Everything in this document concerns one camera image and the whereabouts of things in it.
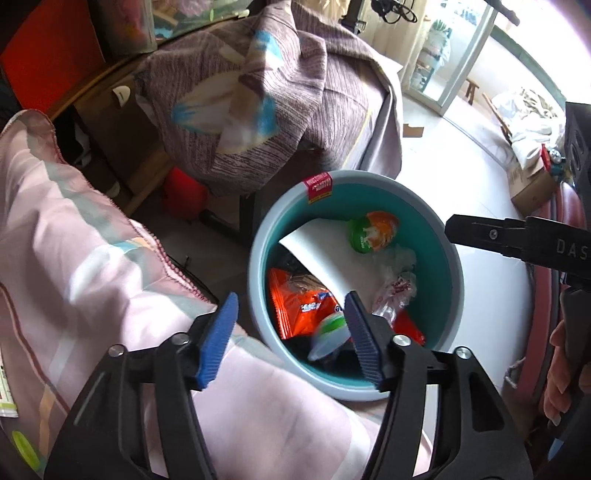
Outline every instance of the sliding glass door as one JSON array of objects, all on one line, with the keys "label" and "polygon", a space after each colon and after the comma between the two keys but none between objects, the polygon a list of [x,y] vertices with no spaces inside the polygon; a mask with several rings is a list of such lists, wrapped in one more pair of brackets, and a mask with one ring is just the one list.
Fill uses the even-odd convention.
[{"label": "sliding glass door", "polygon": [[483,0],[429,0],[430,27],[408,94],[443,116],[492,31],[496,10]]}]

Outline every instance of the human hand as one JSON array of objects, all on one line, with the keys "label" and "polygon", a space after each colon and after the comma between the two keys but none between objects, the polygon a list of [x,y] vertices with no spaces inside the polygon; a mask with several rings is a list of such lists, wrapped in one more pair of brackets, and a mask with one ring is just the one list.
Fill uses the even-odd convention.
[{"label": "human hand", "polygon": [[[568,387],[571,373],[564,353],[565,340],[566,327],[562,320],[550,335],[550,344],[556,348],[548,370],[548,383],[544,393],[544,414],[556,426],[560,423],[560,414],[566,413],[570,408]],[[579,387],[585,394],[591,394],[591,364],[583,367]]]}]

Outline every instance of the wooden stool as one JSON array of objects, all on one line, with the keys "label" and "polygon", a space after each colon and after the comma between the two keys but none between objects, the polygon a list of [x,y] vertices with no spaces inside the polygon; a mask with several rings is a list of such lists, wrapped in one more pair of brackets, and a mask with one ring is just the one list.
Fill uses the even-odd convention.
[{"label": "wooden stool", "polygon": [[466,91],[466,98],[468,99],[468,103],[472,105],[474,103],[474,94],[476,93],[476,89],[480,88],[476,82],[473,80],[467,79],[468,82],[468,90]]}]

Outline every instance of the metal screw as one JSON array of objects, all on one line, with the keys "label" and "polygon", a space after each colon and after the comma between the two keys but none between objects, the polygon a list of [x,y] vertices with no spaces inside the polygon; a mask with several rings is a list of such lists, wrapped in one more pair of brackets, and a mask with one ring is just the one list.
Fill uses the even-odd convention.
[{"label": "metal screw", "polygon": [[456,349],[456,355],[464,360],[468,360],[472,356],[472,352],[469,348],[465,346],[461,346],[460,348]]},{"label": "metal screw", "polygon": [[394,343],[400,346],[409,346],[410,345],[410,338],[406,335],[395,335],[394,336]]},{"label": "metal screw", "polygon": [[125,353],[123,345],[113,345],[109,347],[109,356],[121,356]]},{"label": "metal screw", "polygon": [[186,333],[175,333],[173,335],[173,344],[184,345],[189,342],[189,336]]}]

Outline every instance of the white knob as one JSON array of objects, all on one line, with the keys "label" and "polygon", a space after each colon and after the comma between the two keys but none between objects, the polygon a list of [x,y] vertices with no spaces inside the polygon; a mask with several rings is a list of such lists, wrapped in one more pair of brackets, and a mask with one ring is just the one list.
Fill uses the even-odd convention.
[{"label": "white knob", "polygon": [[131,89],[127,85],[120,85],[113,89],[113,93],[119,102],[119,107],[123,107],[131,96]]}]

